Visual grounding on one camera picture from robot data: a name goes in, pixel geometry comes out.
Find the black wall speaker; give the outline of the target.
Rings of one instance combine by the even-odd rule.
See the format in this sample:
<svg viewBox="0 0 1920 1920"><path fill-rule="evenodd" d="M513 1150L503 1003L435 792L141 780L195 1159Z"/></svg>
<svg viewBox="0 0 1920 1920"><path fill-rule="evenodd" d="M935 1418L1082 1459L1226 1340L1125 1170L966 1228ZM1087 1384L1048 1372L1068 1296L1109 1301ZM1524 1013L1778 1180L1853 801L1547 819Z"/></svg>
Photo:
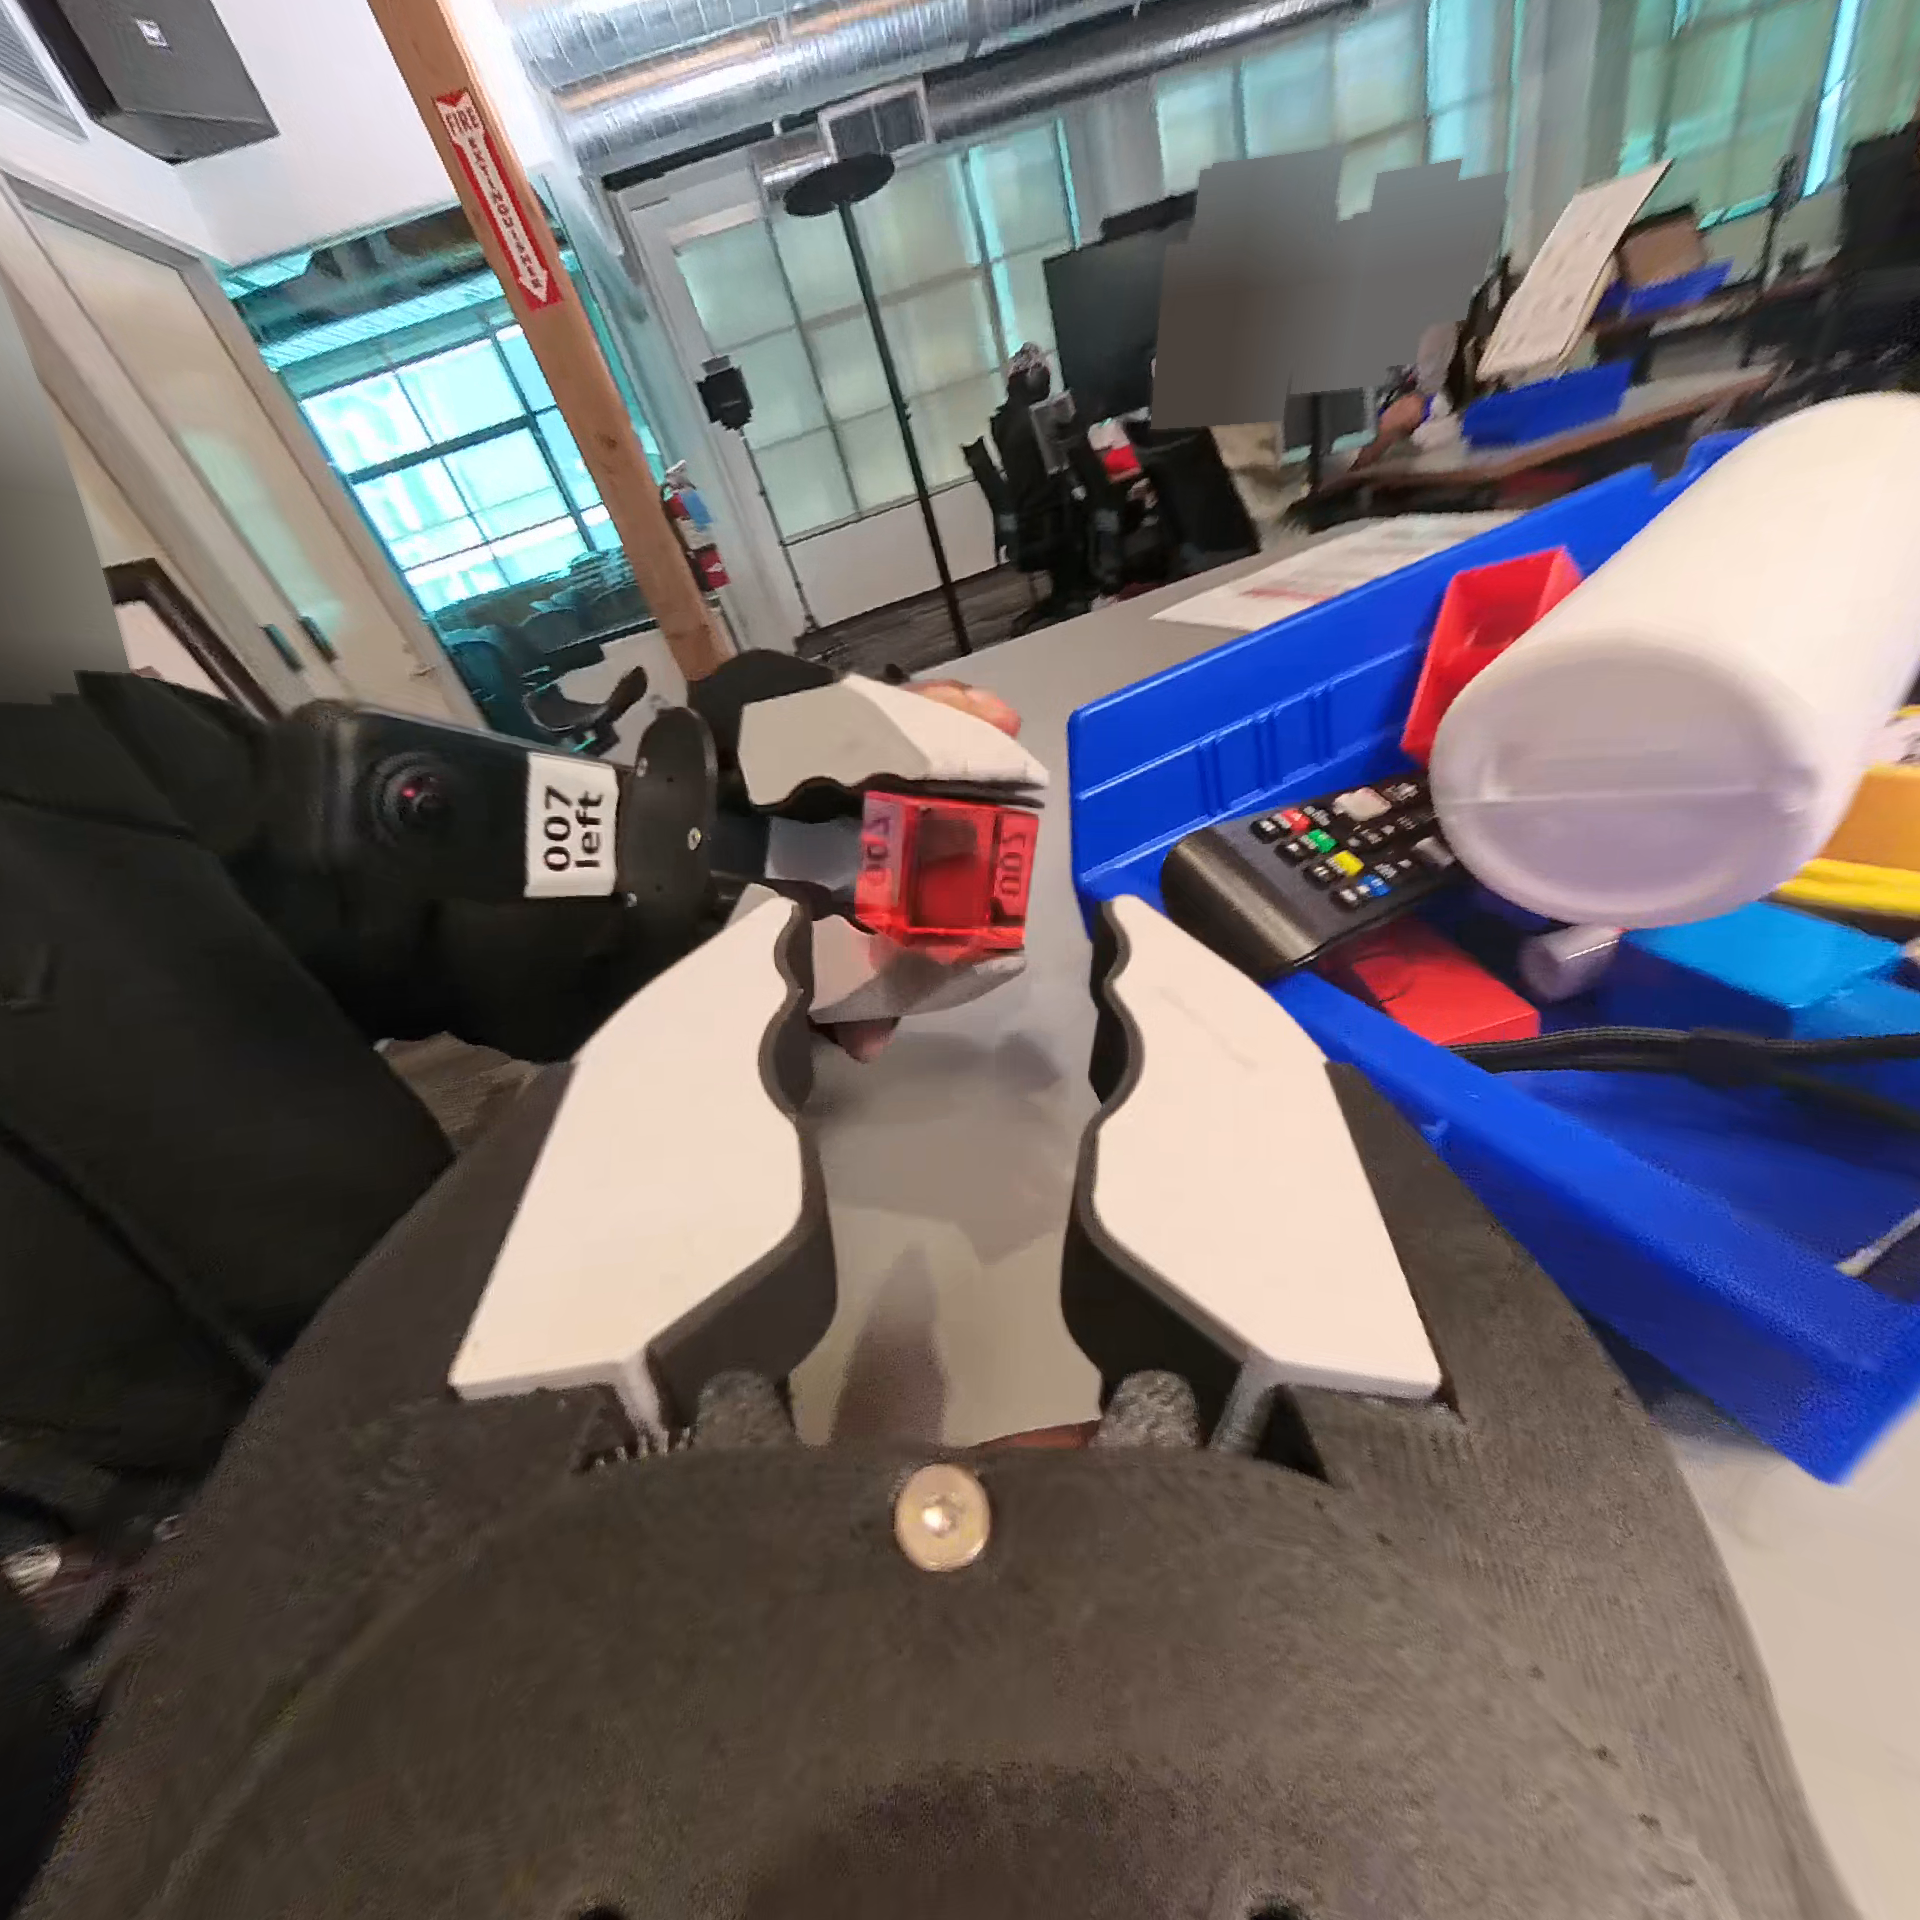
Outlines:
<svg viewBox="0 0 1920 1920"><path fill-rule="evenodd" d="M279 137L213 2L23 4L89 118L167 165Z"/></svg>

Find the black remote control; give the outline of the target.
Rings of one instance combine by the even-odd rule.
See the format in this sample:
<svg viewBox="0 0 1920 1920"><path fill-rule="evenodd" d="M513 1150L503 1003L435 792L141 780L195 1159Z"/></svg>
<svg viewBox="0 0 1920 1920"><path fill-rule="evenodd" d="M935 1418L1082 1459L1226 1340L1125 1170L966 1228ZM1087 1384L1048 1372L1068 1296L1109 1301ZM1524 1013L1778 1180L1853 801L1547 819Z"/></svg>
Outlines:
<svg viewBox="0 0 1920 1920"><path fill-rule="evenodd" d="M1160 868L1165 916L1262 986L1340 957L1465 884L1470 870L1419 773L1198 828Z"/></svg>

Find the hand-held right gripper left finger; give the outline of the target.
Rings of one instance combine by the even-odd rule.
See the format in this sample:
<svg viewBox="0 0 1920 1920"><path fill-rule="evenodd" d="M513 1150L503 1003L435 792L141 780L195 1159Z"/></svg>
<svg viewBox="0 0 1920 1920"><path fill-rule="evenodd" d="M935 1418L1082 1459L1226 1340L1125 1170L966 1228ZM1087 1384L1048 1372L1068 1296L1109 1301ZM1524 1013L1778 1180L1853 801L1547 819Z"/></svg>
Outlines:
<svg viewBox="0 0 1920 1920"><path fill-rule="evenodd" d="M694 1426L749 1373L788 1399L836 1315L812 1092L812 926L749 897L578 1052L449 1388L609 1390Z"/></svg>

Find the printed paper sheet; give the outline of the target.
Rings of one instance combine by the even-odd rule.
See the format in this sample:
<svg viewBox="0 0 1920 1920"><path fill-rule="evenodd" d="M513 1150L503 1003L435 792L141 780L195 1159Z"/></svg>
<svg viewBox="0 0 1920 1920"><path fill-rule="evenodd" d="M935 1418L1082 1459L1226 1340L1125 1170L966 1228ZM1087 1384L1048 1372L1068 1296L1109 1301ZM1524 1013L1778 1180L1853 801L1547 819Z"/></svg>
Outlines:
<svg viewBox="0 0 1920 1920"><path fill-rule="evenodd" d="M1519 519L1515 510L1489 510L1354 522L1275 565L1165 606L1153 618L1228 637L1258 633L1424 565L1515 519Z"/></svg>

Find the black framed sign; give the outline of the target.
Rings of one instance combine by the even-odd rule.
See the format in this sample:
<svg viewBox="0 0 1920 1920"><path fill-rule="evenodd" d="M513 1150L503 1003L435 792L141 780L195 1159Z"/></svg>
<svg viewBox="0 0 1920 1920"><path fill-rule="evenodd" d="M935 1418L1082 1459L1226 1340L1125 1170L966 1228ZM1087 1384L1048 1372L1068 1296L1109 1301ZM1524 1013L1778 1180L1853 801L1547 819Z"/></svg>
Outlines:
<svg viewBox="0 0 1920 1920"><path fill-rule="evenodd" d="M254 682L157 559L105 566L130 671L254 711Z"/></svg>

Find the person's black jacket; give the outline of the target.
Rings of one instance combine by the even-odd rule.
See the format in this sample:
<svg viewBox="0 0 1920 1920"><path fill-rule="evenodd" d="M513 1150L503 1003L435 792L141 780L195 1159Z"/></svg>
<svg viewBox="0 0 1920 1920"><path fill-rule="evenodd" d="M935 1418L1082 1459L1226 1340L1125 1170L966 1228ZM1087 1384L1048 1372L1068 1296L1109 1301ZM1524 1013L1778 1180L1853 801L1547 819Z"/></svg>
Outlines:
<svg viewBox="0 0 1920 1920"><path fill-rule="evenodd" d="M608 901L283 866L267 721L82 673L3 727L6 1490L206 1473L453 1159L377 1044L559 1063L653 970Z"/></svg>

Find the person's left hand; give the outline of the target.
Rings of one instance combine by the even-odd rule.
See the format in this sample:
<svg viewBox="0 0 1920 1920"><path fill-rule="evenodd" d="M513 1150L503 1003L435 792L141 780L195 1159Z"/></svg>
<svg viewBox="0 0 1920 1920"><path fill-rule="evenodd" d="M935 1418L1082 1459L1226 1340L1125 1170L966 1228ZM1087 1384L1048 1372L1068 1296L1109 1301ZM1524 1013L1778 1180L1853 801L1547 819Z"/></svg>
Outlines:
<svg viewBox="0 0 1920 1920"><path fill-rule="evenodd" d="M968 712L995 730L1017 737L1022 719L1017 708L999 699L995 693L968 686L957 678L901 682L901 690L916 693L927 701L944 703L953 711ZM869 1063L880 1056L898 1030L898 1020L863 1020L863 1023L825 1023L812 1020L817 1038L829 1041L839 1052L858 1063Z"/></svg>

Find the black office chair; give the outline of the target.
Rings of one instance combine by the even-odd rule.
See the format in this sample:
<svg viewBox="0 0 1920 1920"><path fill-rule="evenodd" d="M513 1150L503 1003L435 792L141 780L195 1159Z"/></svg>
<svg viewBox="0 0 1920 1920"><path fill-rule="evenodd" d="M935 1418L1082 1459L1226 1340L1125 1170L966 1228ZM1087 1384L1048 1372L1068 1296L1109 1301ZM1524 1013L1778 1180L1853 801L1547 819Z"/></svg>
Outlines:
<svg viewBox="0 0 1920 1920"><path fill-rule="evenodd" d="M990 416L986 436L962 447L962 458L986 500L995 559L1030 586L1011 637L1092 611L1103 594L1092 510L1074 492L1068 466L1048 466L1033 401L1017 383Z"/></svg>

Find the small blue bin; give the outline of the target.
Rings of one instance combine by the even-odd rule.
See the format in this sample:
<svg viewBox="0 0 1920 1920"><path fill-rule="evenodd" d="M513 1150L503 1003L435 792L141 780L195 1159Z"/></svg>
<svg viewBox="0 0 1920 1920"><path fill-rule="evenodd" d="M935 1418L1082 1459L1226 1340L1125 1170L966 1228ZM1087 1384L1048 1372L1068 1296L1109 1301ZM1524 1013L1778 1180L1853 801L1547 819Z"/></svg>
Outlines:
<svg viewBox="0 0 1920 1920"><path fill-rule="evenodd" d="M1616 359L1485 392L1460 417L1463 439L1477 449L1519 447L1593 426L1620 412L1633 363Z"/></svg>

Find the silver ceiling duct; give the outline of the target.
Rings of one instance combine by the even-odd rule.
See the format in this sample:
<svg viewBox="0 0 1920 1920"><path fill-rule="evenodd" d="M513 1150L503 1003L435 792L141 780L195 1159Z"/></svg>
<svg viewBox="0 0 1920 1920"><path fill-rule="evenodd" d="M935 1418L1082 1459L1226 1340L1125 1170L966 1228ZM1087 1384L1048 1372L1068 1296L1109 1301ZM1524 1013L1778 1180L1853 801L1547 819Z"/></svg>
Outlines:
<svg viewBox="0 0 1920 1920"><path fill-rule="evenodd" d="M923 85L936 144L1353 19L1343 2L501 4L590 176L673 173Z"/></svg>

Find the red fire extinguisher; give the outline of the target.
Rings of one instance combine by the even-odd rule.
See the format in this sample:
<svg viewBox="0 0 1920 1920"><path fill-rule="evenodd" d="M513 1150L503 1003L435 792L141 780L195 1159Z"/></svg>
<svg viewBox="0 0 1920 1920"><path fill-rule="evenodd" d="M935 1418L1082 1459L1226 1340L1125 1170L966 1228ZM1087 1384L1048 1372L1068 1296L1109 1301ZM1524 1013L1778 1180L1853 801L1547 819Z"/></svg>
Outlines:
<svg viewBox="0 0 1920 1920"><path fill-rule="evenodd" d="M673 462L661 475L661 508L682 540L700 588L706 595L728 588L732 576L719 545L713 512L685 461Z"/></svg>

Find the black tripod light stand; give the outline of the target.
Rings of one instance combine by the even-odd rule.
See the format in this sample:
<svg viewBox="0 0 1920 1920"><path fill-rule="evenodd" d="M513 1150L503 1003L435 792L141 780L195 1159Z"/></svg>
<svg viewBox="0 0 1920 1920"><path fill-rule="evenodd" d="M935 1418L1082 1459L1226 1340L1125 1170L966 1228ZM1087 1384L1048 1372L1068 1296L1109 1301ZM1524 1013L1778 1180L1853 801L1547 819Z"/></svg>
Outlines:
<svg viewBox="0 0 1920 1920"><path fill-rule="evenodd" d="M749 439L755 396L748 377L732 354L715 351L702 361L696 392L713 428L715 458L728 469L741 536L752 553L768 609L781 614L781 620L793 629L793 646L807 651L817 620L793 554L781 540L765 475Z"/></svg>

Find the yellow tape roll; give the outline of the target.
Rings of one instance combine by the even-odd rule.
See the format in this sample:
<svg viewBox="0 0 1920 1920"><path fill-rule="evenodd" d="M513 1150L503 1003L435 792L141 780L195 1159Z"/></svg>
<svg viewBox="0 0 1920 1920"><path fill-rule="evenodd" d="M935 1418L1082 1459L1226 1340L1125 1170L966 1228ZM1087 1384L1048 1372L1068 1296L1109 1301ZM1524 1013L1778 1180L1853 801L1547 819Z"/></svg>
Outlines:
<svg viewBox="0 0 1920 1920"><path fill-rule="evenodd" d="M1917 926L1917 760L1871 768L1829 845L1773 893L1773 903Z"/></svg>

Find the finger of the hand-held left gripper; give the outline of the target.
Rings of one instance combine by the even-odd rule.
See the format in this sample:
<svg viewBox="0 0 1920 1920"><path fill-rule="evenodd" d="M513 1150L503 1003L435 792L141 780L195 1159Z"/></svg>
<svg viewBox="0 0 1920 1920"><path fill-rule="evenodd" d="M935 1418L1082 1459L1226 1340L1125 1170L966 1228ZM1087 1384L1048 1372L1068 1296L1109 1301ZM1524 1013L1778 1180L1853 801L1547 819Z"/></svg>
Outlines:
<svg viewBox="0 0 1920 1920"><path fill-rule="evenodd" d="M795 809L811 792L960 789L1041 799L1043 760L976 711L923 690L836 678L741 711L735 764L756 809Z"/></svg>
<svg viewBox="0 0 1920 1920"><path fill-rule="evenodd" d="M1017 981L1025 948L902 946L853 923L832 901L803 901L817 1028L901 1025L955 1013Z"/></svg>

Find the blue plastic bin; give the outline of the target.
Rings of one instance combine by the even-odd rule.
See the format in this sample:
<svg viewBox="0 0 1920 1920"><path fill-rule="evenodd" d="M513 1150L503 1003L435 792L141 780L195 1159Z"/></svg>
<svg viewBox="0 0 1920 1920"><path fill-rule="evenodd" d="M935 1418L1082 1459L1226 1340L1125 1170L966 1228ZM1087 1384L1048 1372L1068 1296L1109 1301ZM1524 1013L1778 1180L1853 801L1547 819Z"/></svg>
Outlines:
<svg viewBox="0 0 1920 1920"><path fill-rule="evenodd" d="M1226 819L1402 773L1402 730L1454 576L1563 548L1585 571L1743 444L1633 466L1068 717L1074 888L1160 905L1165 852ZM1917 1412L1917 1298L1840 1266L1917 1212L1917 1136L1761 1088L1489 1073L1339 986L1278 997L1357 1065L1578 1308L1753 1437L1840 1482Z"/></svg>

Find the black saddle seat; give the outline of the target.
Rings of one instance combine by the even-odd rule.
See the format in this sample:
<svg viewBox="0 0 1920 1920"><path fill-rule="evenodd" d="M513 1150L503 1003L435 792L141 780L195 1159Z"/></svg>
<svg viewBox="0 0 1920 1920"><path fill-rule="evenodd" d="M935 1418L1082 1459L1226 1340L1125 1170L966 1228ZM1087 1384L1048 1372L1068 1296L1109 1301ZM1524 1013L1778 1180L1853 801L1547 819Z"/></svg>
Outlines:
<svg viewBox="0 0 1920 1920"><path fill-rule="evenodd" d="M557 684L522 695L531 739L554 753L605 757L617 745L618 721L650 693L645 665L627 671L605 699L578 701Z"/></svg>

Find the dotted paper sign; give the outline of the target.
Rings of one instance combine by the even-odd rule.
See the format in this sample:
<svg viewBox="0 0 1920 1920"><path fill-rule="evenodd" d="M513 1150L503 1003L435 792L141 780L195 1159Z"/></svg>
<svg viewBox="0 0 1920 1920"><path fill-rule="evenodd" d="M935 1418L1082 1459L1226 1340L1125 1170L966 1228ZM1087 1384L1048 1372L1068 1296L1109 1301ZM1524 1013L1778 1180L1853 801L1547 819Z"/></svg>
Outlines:
<svg viewBox="0 0 1920 1920"><path fill-rule="evenodd" d="M1670 162L1583 187L1548 229L1479 359L1481 381L1561 369L1585 339L1616 273L1620 236L1646 208Z"/></svg>

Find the blue plastic part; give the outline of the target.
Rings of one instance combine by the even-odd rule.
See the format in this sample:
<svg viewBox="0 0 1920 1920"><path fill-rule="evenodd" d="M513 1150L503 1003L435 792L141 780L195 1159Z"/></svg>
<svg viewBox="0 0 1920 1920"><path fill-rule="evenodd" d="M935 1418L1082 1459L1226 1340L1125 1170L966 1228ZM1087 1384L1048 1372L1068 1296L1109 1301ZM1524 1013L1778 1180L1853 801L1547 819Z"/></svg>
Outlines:
<svg viewBox="0 0 1920 1920"><path fill-rule="evenodd" d="M1899 942L1778 905L1627 932L1595 1001L1620 1025L1720 1028L1769 1041L1918 1030Z"/></svg>

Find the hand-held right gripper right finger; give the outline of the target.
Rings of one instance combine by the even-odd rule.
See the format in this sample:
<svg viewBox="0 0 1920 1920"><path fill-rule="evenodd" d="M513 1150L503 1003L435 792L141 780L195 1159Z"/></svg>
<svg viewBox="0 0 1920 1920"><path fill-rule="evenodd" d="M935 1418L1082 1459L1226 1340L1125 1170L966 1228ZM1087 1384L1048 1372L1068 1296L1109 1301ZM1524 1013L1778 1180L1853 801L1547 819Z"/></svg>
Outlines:
<svg viewBox="0 0 1920 1920"><path fill-rule="evenodd" d="M1297 1388L1434 1403L1442 1362L1322 1047L1143 897L1096 913L1092 1001L1064 1312L1101 1396L1180 1379L1202 1433L1262 1433Z"/></svg>

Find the red translucent cube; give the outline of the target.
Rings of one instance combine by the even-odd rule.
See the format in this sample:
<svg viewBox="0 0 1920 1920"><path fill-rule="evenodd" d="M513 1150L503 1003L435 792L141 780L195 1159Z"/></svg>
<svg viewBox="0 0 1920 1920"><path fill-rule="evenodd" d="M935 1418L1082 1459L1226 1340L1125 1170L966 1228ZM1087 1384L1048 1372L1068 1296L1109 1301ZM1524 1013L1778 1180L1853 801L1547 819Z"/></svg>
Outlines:
<svg viewBox="0 0 1920 1920"><path fill-rule="evenodd" d="M853 920L901 948L1025 948L1041 815L1011 804L869 792Z"/></svg>

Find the wooden post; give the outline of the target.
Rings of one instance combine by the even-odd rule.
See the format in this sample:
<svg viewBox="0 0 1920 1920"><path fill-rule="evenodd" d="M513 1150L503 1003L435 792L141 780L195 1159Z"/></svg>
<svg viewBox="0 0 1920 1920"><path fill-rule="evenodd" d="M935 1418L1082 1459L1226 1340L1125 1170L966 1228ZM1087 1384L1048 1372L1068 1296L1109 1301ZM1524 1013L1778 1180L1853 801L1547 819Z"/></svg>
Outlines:
<svg viewBox="0 0 1920 1920"><path fill-rule="evenodd" d="M372 2L422 129L511 301L687 684L732 658L540 195L443 2Z"/></svg>

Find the white plastic cup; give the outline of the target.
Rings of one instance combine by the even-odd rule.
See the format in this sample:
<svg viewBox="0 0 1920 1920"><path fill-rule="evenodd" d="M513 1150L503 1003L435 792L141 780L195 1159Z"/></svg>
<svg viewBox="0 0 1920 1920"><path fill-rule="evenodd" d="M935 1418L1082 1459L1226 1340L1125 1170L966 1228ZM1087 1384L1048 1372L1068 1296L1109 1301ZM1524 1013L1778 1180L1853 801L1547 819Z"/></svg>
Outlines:
<svg viewBox="0 0 1920 1920"><path fill-rule="evenodd" d="M1428 760L1454 856L1561 926L1688 926L1795 877L1918 660L1918 399L1748 433L1487 665Z"/></svg>

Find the black computer monitor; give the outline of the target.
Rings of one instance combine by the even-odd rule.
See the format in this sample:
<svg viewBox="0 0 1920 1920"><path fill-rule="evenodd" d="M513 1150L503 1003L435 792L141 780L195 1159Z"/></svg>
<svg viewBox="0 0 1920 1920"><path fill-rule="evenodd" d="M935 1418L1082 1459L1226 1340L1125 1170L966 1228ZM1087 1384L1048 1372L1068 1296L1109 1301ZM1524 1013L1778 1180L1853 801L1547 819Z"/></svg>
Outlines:
<svg viewBox="0 0 1920 1920"><path fill-rule="evenodd" d="M1152 409L1165 257L1190 228L1184 218L1045 260L1061 383L1087 428Z"/></svg>

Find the small white cylinder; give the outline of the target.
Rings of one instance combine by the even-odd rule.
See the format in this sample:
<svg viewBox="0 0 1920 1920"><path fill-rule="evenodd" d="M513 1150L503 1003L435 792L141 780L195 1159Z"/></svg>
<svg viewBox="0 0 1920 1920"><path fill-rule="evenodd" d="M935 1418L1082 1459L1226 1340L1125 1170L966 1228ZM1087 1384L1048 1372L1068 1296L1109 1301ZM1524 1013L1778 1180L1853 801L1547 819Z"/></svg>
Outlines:
<svg viewBox="0 0 1920 1920"><path fill-rule="evenodd" d="M1524 993L1536 1003L1561 1003L1591 994L1620 953L1622 929L1612 926L1563 926L1531 933L1517 948Z"/></svg>

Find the red plastic piece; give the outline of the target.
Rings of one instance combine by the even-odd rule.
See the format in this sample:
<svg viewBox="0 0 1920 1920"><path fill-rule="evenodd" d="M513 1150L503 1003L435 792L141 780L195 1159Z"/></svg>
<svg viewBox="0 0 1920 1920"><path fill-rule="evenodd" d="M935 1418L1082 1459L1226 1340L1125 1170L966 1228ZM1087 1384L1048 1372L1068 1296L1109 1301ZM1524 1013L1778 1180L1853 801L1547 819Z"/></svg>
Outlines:
<svg viewBox="0 0 1920 1920"><path fill-rule="evenodd" d="M1535 1041L1542 1013L1431 926L1406 919L1319 962L1319 974L1445 1048Z"/></svg>

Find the black pole stand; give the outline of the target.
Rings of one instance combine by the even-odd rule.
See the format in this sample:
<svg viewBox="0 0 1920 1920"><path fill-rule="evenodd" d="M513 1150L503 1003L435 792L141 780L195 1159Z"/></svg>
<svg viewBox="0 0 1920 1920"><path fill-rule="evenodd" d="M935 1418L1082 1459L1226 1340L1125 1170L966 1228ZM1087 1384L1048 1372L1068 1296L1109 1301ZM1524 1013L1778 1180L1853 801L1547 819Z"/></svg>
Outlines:
<svg viewBox="0 0 1920 1920"><path fill-rule="evenodd" d="M802 176L786 192L786 209L798 222L819 222L832 217L843 228L849 251L855 288L863 311L872 328L874 347L880 361L882 385L897 419L898 439L908 461L919 514L923 519L925 540L935 559L935 576L942 602L948 611L948 629L960 656L972 656L972 633L968 629L960 586L948 561L948 544L944 540L935 510L932 489L925 479L925 465L914 426L908 416L908 396L898 373L898 359L889 346L889 336L880 313L880 297L872 276L869 253L855 222L855 208L882 195L897 176L897 162L887 154L869 151L847 158L829 158L811 173Z"/></svg>

